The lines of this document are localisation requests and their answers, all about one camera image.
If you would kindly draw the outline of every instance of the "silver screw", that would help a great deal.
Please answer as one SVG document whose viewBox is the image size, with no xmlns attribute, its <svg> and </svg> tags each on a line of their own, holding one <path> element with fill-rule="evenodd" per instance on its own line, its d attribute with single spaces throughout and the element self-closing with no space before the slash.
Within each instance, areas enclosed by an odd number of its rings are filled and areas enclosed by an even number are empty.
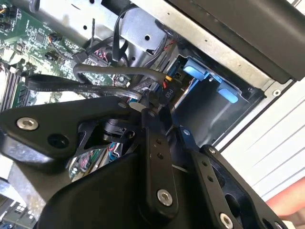
<svg viewBox="0 0 305 229">
<path fill-rule="evenodd" d="M 38 125 L 38 122 L 35 119 L 25 117 L 25 118 L 18 119 L 17 126 L 21 130 L 32 131 L 32 130 L 36 130 L 39 125 Z"/>
<path fill-rule="evenodd" d="M 276 89 L 274 92 L 273 92 L 273 96 L 275 97 L 278 97 L 281 95 L 281 90 L 280 89 Z"/>
<path fill-rule="evenodd" d="M 127 106 L 125 105 L 125 104 L 123 104 L 123 103 L 119 103 L 119 106 L 121 107 L 121 108 L 126 108 Z"/>
<path fill-rule="evenodd" d="M 216 154 L 216 151 L 215 151 L 213 148 L 209 148 L 209 151 L 210 151 L 212 154 Z"/>
<path fill-rule="evenodd" d="M 224 224 L 225 228 L 233 229 L 233 222 L 226 214 L 221 213 L 220 220 Z"/>
<path fill-rule="evenodd" d="M 190 133 L 188 130 L 183 130 L 183 132 L 184 132 L 186 135 L 191 135 L 191 133 Z"/>
<path fill-rule="evenodd" d="M 274 222 L 274 223 L 278 229 L 283 229 L 283 227 L 278 222 Z"/>
<path fill-rule="evenodd" d="M 151 117 L 154 117 L 154 113 L 149 111 L 148 114 L 151 116 Z"/>
<path fill-rule="evenodd" d="M 157 192 L 158 200 L 165 206 L 170 206 L 173 204 L 172 195 L 165 189 L 160 189 Z"/>
</svg>

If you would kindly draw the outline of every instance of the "hole in metal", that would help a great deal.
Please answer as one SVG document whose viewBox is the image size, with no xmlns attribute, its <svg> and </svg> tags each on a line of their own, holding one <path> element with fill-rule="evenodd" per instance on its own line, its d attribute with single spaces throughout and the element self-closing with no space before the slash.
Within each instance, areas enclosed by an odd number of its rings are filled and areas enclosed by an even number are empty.
<svg viewBox="0 0 305 229">
<path fill-rule="evenodd" d="M 227 201 L 232 215 L 236 218 L 240 216 L 240 206 L 237 200 L 230 194 L 225 195 L 225 200 Z"/>
<path fill-rule="evenodd" d="M 62 134 L 52 134 L 48 137 L 48 143 L 57 149 L 64 149 L 69 146 L 69 140 Z"/>
<path fill-rule="evenodd" d="M 272 227 L 271 223 L 269 223 L 268 220 L 263 219 L 263 223 L 265 224 L 265 226 L 266 226 L 267 229 L 274 229 L 274 228 Z"/>
<path fill-rule="evenodd" d="M 210 176 L 208 176 L 209 181 L 214 182 L 213 178 L 211 178 Z"/>
</svg>

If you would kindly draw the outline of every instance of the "small chip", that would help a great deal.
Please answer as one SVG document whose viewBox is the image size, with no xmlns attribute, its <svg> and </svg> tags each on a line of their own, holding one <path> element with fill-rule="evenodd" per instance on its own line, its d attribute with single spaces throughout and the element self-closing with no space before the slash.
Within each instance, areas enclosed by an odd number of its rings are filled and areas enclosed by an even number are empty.
<svg viewBox="0 0 305 229">
<path fill-rule="evenodd" d="M 38 41 L 39 43 L 43 43 L 44 42 L 44 38 L 45 38 L 44 35 L 42 35 L 41 33 L 37 33 L 36 41 Z"/>
<path fill-rule="evenodd" d="M 17 45 L 16 45 L 16 49 L 17 49 L 17 51 L 22 52 L 23 47 L 22 47 L 22 45 L 17 44 Z"/>
</svg>

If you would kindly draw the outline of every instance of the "black bracket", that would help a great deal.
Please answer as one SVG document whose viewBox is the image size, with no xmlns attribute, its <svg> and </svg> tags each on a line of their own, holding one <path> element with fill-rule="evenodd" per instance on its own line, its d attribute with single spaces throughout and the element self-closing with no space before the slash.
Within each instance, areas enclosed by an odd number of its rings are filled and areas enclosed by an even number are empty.
<svg viewBox="0 0 305 229">
<path fill-rule="evenodd" d="M 129 138 L 129 128 L 137 132 L 137 128 L 131 126 L 137 125 L 135 120 L 139 121 L 140 116 L 116 96 L 13 108 L 0 114 L 0 151 L 13 160 L 56 173 L 65 169 L 79 145 L 77 153 L 81 154 L 101 147 L 101 142 L 107 145 L 113 138 Z M 37 128 L 18 127 L 18 121 L 24 117 L 35 120 Z M 98 134 L 101 134 L 101 127 L 114 119 L 119 120 L 125 131 L 116 135 L 104 130 L 108 136 L 105 140 L 104 135 Z"/>
<path fill-rule="evenodd" d="M 178 213 L 178 197 L 167 138 L 159 116 L 149 109 L 142 110 L 142 129 L 140 211 L 149 222 L 169 221 Z"/>
</svg>

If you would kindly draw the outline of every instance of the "gray cable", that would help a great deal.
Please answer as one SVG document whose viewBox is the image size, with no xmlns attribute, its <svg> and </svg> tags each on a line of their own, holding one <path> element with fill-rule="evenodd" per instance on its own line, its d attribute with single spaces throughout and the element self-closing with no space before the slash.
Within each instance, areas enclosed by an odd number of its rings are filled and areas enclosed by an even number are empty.
<svg viewBox="0 0 305 229">
<path fill-rule="evenodd" d="M 73 73 L 76 79 L 80 78 L 81 73 L 95 73 L 95 74 L 126 74 L 126 75 L 145 75 L 149 78 L 152 78 L 157 83 L 162 84 L 165 80 L 166 75 L 147 68 L 133 68 L 133 67 L 99 67 L 99 66 L 91 66 L 82 63 L 78 63 L 73 68 Z"/>
</svg>

